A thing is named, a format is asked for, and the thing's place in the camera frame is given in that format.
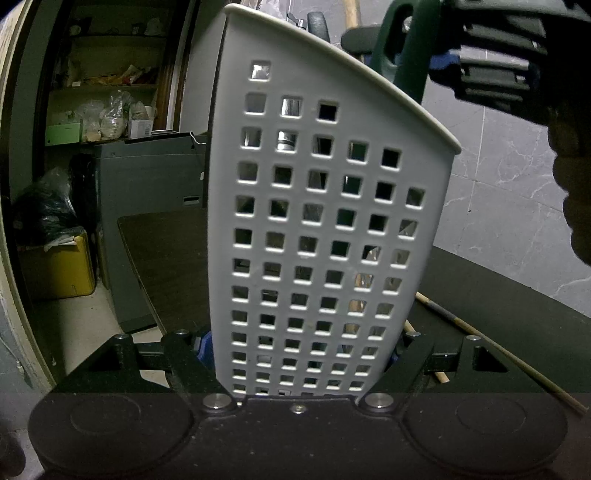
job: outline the wooden stick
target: wooden stick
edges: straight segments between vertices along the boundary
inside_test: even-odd
[[[533,378],[538,383],[540,383],[541,385],[543,385],[544,387],[546,387],[546,389],[548,389],[549,392],[551,392],[552,394],[554,394],[559,400],[561,400],[561,401],[565,402],[566,404],[568,404],[571,408],[573,408],[574,410],[576,410],[579,414],[585,415],[589,411],[589,408],[588,407],[586,407],[581,402],[579,402],[576,398],[574,398],[572,395],[570,395],[569,393],[567,393],[563,388],[559,387],[554,382],[552,382],[551,379],[549,379],[545,375],[543,375],[540,372],[538,372],[531,365],[525,363],[518,356],[512,354],[505,347],[499,345],[494,340],[492,340],[491,338],[489,338],[486,335],[484,335],[484,333],[482,333],[481,331],[476,330],[469,323],[464,322],[464,320],[462,320],[459,317],[456,317],[453,313],[447,311],[446,309],[444,309],[443,307],[441,307],[441,305],[438,305],[437,303],[435,303],[434,301],[430,300],[428,297],[426,297],[425,295],[423,295],[420,292],[416,292],[415,293],[415,298],[419,302],[421,302],[423,305],[425,305],[427,308],[429,308],[430,310],[432,310],[432,311],[436,312],[437,314],[439,314],[441,317],[443,317],[443,319],[447,320],[448,322],[453,323],[454,325],[456,325],[457,327],[461,328],[461,330],[464,330],[464,332],[468,333],[469,335],[478,335],[480,338],[486,340],[488,343],[490,343],[497,350],[501,351],[507,357],[509,357],[509,359],[515,365],[517,365],[519,368],[521,368],[531,378]]]
[[[413,328],[411,323],[408,320],[404,322],[404,331],[405,332],[416,332]],[[439,381],[439,383],[447,383],[449,382],[449,377],[445,374],[445,372],[435,372],[435,378]]]

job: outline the yellow box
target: yellow box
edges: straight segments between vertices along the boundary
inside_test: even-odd
[[[22,274],[33,300],[56,300],[90,295],[95,276],[86,232],[74,237],[75,245],[58,245],[19,252]]]

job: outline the green box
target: green box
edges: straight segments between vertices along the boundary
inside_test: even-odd
[[[82,133],[82,123],[51,125],[45,130],[45,146],[78,143]]]

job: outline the plastic bag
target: plastic bag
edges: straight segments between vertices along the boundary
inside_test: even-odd
[[[76,109],[82,119],[82,141],[98,142],[100,140],[100,115],[105,104],[100,100],[90,100]]]
[[[69,175],[60,167],[26,188],[15,201],[13,212],[12,227],[19,245],[47,245],[80,232],[70,201]]]
[[[127,127],[127,114],[131,94],[123,90],[111,93],[109,106],[100,121],[100,134],[103,140],[115,140],[119,138]]]

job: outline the black trash bag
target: black trash bag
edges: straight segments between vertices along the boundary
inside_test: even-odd
[[[80,232],[80,222],[70,202],[68,174],[60,167],[27,187],[12,211],[15,239],[21,246],[47,245]]]

